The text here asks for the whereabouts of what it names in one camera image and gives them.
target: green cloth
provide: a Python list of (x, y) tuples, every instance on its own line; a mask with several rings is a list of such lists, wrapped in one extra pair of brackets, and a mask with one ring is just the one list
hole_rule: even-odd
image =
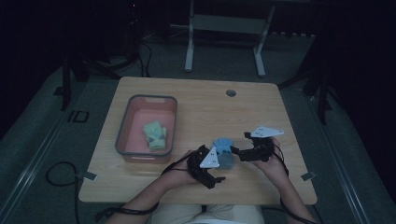
[(151, 151), (165, 149), (166, 128), (156, 120), (143, 127), (143, 132), (148, 140), (148, 147)]

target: pants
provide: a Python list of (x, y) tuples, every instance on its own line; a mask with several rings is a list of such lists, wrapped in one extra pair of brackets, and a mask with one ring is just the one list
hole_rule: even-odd
[(160, 204), (147, 224), (185, 224), (194, 220), (221, 219), (248, 224), (263, 224), (262, 210), (255, 205)]

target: blue object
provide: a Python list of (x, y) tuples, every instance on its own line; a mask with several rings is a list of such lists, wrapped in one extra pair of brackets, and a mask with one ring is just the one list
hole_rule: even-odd
[(219, 167), (217, 169), (233, 168), (233, 153), (230, 149), (233, 146), (233, 140), (221, 137), (213, 141), (213, 146), (218, 152)]

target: white desk frame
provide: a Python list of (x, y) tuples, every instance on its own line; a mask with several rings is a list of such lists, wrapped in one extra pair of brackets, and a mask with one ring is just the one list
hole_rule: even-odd
[(253, 48), (253, 54), (256, 61), (257, 72), (259, 77), (265, 76), (264, 65), (262, 63), (262, 46), (271, 20), (274, 16), (275, 7), (272, 6), (267, 19), (246, 19), (234, 17), (221, 17), (194, 14), (194, 0), (190, 1), (190, 25), (189, 25), (189, 45), (187, 48), (187, 57), (184, 70), (190, 72), (192, 70), (192, 59), (194, 54), (194, 30), (210, 30), (222, 32), (235, 32), (244, 34), (261, 35), (260, 43)]

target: wooden tabletop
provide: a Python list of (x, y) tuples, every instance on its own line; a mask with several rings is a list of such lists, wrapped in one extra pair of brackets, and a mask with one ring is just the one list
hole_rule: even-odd
[[(234, 97), (227, 90), (236, 92)], [(115, 149), (128, 100), (136, 94), (168, 95), (177, 99), (177, 121), (172, 159), (166, 164), (131, 163)], [(277, 136), (290, 180), (305, 204), (313, 204), (317, 196), (307, 173), (290, 120), (276, 85), (231, 81), (189, 80), (171, 78), (123, 77), (109, 108), (88, 171), (95, 181), (84, 180), (79, 198), (83, 202), (125, 203), (157, 178), (162, 170), (177, 161), (189, 149), (211, 146), (219, 137), (234, 140), (241, 149), (252, 148), (244, 132), (259, 125), (280, 129)], [(188, 185), (166, 193), (162, 203), (200, 204), (277, 204), (279, 195), (254, 165), (234, 156), (231, 170), (210, 169), (214, 177), (226, 179), (207, 189), (201, 184)]]

